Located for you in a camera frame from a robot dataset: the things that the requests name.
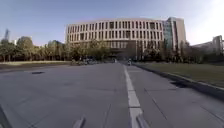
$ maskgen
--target white road marking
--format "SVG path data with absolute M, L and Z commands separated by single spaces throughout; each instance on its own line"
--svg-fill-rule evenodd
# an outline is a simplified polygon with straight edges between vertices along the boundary
M 136 108 L 136 107 L 140 107 L 140 103 L 138 101 L 138 97 L 135 93 L 135 91 L 128 91 L 128 103 L 129 103 L 129 107 L 132 108 Z
M 127 91 L 128 91 L 128 104 L 129 104 L 129 112 L 131 116 L 131 126 L 132 128 L 139 128 L 136 117 L 142 114 L 142 109 L 141 109 L 138 97 L 135 93 L 134 87 L 132 85 L 126 66 L 124 66 L 124 73 L 126 77 L 126 84 L 127 84 Z

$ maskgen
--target lawn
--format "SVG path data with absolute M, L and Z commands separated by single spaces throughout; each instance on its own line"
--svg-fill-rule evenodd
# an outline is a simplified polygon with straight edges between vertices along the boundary
M 168 63 L 145 63 L 141 65 L 224 88 L 224 66 Z
M 66 65 L 68 61 L 17 61 L 17 62 L 0 62 L 1 69 L 15 69 L 15 68 L 32 68 L 42 66 L 56 66 Z

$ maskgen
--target road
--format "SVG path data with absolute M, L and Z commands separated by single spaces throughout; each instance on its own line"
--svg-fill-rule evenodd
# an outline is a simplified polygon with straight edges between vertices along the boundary
M 0 104 L 13 128 L 223 128 L 224 102 L 134 66 L 58 66 L 0 74 Z

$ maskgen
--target building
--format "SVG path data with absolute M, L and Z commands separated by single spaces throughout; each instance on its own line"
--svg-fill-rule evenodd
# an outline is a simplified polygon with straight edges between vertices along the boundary
M 205 54 L 224 54 L 224 40 L 222 40 L 222 36 L 213 37 L 212 41 L 193 45 L 194 48 L 200 48 Z
M 164 39 L 173 50 L 186 42 L 184 20 L 169 18 L 166 21 L 148 18 L 119 18 L 69 24 L 65 42 L 75 46 L 92 40 L 103 40 L 111 49 L 124 49 L 128 43 L 141 46 L 142 52 L 152 46 L 159 49 Z
M 9 30 L 8 29 L 6 29 L 5 30 L 5 36 L 4 36 L 4 40 L 9 40 Z

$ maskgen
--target tall building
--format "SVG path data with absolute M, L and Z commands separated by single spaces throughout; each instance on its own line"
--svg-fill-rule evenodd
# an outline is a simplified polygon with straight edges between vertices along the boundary
M 10 33 L 9 30 L 6 29 L 6 30 L 5 30 L 5 36 L 4 36 L 4 39 L 5 39 L 5 40 L 9 40 L 9 33 Z
M 186 42 L 184 20 L 169 18 L 166 21 L 148 18 L 119 18 L 69 24 L 65 42 L 75 46 L 92 40 L 103 40 L 112 49 L 124 49 L 128 43 L 141 44 L 142 51 L 152 46 L 159 50 L 164 39 L 173 50 Z

